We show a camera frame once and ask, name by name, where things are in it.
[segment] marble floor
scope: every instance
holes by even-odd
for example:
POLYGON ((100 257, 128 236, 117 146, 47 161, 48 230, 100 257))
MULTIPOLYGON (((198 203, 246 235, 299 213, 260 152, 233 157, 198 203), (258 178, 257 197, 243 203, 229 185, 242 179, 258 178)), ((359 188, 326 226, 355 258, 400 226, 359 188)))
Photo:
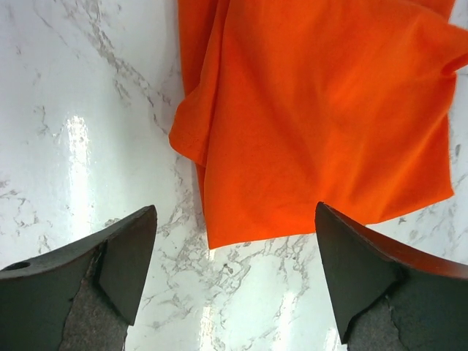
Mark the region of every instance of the marble floor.
MULTIPOLYGON (((207 250, 182 98, 176 1, 0 0, 0 267, 154 203, 127 351, 338 351, 314 235, 207 250)), ((468 0, 452 21, 468 28, 468 0)), ((375 226, 468 263, 468 69, 450 113, 455 197, 375 226)))

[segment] orange fabric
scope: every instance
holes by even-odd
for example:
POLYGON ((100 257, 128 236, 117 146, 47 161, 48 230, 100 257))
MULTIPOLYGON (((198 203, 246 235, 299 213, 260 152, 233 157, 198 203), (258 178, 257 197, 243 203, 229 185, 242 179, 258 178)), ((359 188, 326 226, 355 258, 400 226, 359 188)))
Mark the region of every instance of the orange fabric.
POLYGON ((197 164, 211 248, 312 233, 318 201, 372 223, 453 194, 453 0, 178 4, 170 142, 197 164))

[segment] orange cloth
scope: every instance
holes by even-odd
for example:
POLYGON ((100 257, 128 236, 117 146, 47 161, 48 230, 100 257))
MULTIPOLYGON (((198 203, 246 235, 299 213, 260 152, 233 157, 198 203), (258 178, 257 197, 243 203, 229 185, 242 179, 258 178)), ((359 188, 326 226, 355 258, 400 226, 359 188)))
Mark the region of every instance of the orange cloth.
POLYGON ((178 5, 170 142, 197 164, 210 248, 312 233, 318 201, 372 223, 453 194, 453 0, 178 5))

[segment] white marble surface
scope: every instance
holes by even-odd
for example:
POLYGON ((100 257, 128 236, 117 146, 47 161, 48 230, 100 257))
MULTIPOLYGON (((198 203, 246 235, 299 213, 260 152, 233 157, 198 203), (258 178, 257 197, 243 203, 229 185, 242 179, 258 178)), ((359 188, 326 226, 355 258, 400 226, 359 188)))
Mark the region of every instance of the white marble surface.
MULTIPOLYGON (((468 0, 453 22, 468 27, 468 0)), ((206 249, 171 0, 0 0, 0 267, 154 203, 159 231, 127 351, 339 346, 314 235, 206 249)), ((377 227, 468 263, 468 70, 450 114, 456 196, 377 227)))

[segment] fabric fold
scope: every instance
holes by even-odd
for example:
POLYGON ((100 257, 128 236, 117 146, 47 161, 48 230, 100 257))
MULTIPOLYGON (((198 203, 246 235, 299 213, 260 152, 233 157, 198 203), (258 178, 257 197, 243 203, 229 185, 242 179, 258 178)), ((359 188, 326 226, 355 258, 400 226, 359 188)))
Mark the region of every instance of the fabric fold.
POLYGON ((375 223, 453 194, 453 0, 201 3, 179 0, 170 142, 197 164, 210 248, 312 233, 319 201, 375 223))

